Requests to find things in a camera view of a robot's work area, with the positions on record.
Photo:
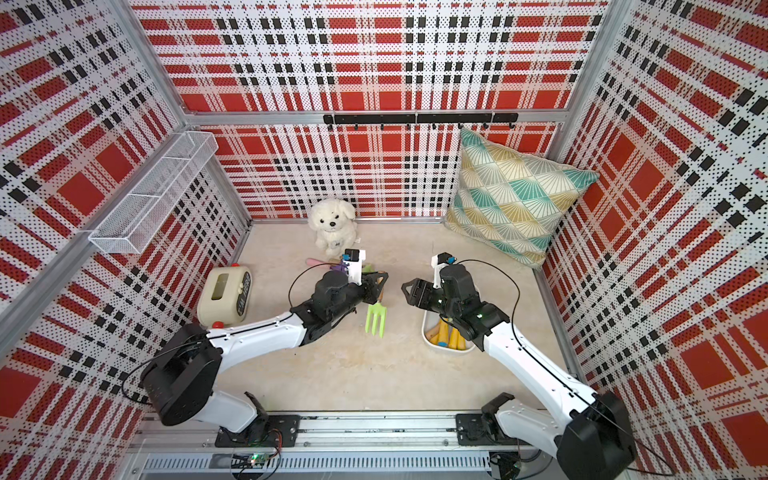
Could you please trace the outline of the cream retro toaster toy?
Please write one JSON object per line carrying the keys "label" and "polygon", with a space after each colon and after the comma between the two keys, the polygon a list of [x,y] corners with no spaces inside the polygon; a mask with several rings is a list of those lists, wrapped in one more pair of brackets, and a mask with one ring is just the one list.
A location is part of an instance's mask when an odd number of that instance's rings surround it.
{"label": "cream retro toaster toy", "polygon": [[245,320],[252,285],[251,271],[234,265],[212,269],[197,305],[197,318],[207,328],[234,326]]}

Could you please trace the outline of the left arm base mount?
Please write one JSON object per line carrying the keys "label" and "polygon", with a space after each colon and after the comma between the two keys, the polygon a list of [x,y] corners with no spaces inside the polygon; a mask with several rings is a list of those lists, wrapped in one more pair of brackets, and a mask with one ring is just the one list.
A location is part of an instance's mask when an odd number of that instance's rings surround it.
{"label": "left arm base mount", "polygon": [[296,443],[301,417],[299,415],[270,415],[250,392],[245,392],[256,409],[255,419],[240,433],[220,427],[217,448],[293,447]]}

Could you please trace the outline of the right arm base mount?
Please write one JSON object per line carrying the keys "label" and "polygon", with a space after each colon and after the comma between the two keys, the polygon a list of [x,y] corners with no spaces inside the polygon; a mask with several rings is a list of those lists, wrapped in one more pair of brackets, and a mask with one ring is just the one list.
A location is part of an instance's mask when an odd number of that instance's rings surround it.
{"label": "right arm base mount", "polygon": [[499,409],[514,399],[512,394],[504,392],[486,403],[479,413],[456,414],[458,444],[460,446],[518,446],[518,440],[506,435],[496,420]]}

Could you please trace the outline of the teal yellow patterned pillow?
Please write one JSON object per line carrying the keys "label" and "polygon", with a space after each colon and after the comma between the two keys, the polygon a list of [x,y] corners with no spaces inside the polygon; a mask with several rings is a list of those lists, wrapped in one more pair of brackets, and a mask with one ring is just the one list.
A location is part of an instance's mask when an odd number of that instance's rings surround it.
{"label": "teal yellow patterned pillow", "polygon": [[444,224],[539,269],[561,220],[598,179],[592,170],[521,153],[463,129],[458,189]]}

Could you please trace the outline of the white plush dog toy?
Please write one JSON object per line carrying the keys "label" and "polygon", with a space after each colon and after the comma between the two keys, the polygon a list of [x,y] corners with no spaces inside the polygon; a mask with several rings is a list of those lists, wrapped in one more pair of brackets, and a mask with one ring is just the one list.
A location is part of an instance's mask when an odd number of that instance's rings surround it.
{"label": "white plush dog toy", "polygon": [[310,209],[308,224],[315,232],[315,244],[328,259],[341,257],[360,242],[355,219],[355,207],[341,199],[328,198]]}

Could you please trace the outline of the white plastic storage box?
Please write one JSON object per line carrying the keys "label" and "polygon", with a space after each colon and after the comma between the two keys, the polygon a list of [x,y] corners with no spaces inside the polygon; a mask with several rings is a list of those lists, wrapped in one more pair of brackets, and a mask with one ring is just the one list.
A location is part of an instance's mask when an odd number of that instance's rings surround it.
{"label": "white plastic storage box", "polygon": [[444,348],[436,344],[439,322],[443,320],[451,326],[451,331],[457,329],[459,323],[454,322],[451,318],[448,318],[438,312],[434,311],[432,307],[428,307],[424,312],[422,321],[422,339],[427,346],[436,352],[443,352],[449,355],[468,355],[470,352],[475,351],[478,347],[470,340],[467,340],[464,335],[458,330],[463,338],[466,340],[466,349],[464,351],[455,351],[449,347]]}

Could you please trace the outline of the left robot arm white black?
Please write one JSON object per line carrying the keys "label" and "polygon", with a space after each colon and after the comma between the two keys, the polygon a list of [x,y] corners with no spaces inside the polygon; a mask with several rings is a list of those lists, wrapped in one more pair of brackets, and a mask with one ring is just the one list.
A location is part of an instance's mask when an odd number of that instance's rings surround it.
{"label": "left robot arm white black", "polygon": [[247,360],[313,343],[359,304],[375,304],[387,280],[379,271],[363,273],[358,283],[328,271],[308,300],[272,319],[213,330],[187,324],[143,367],[139,385],[165,426],[196,420],[242,434],[266,412],[250,393],[241,399],[219,390],[218,375]]}

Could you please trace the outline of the purple rake pink handle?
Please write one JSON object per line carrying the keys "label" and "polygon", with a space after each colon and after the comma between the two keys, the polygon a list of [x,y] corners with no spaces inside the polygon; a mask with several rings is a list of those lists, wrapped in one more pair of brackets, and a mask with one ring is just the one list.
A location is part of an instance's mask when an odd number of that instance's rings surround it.
{"label": "purple rake pink handle", "polygon": [[348,267],[343,261],[323,261],[315,258],[307,258],[305,264],[308,270],[327,268],[332,271],[340,271],[344,273],[348,271]]}

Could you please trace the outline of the light green fork wooden handle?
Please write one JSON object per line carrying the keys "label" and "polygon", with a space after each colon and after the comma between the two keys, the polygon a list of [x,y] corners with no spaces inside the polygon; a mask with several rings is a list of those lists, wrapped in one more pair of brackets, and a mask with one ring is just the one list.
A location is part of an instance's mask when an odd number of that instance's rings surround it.
{"label": "light green fork wooden handle", "polygon": [[364,331],[382,338],[384,336],[388,309],[381,299],[368,306]]}

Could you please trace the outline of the black wall hook rail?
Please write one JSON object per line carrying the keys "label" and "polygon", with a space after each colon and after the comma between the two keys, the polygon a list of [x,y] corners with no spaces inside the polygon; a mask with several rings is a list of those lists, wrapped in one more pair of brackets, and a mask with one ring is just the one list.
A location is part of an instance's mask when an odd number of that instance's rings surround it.
{"label": "black wall hook rail", "polygon": [[331,125],[413,125],[413,124],[456,124],[459,128],[466,124],[490,125],[494,123],[514,124],[518,121],[517,112],[510,113],[389,113],[389,114],[326,114],[323,123]]}

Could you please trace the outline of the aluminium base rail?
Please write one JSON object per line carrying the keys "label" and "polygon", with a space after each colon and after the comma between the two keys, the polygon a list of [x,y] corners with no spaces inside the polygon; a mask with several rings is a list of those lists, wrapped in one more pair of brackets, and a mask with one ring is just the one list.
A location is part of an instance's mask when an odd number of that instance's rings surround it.
{"label": "aluminium base rail", "polygon": [[561,479],[555,456],[524,440],[490,439],[475,411],[289,412],[266,436],[227,445],[208,424],[147,421],[121,479],[479,478],[503,467]]}

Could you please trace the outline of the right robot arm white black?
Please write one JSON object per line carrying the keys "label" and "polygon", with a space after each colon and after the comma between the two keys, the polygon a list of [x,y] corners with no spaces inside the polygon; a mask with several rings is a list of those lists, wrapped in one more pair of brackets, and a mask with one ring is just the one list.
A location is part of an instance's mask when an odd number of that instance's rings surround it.
{"label": "right robot arm white black", "polygon": [[614,479],[637,458],[623,401],[598,394],[559,368],[515,326],[484,301],[460,263],[440,263],[433,280],[402,285],[406,302],[447,320],[461,336],[510,370],[543,405],[532,409],[511,395],[489,402],[492,432],[522,440],[556,458],[569,479]]}

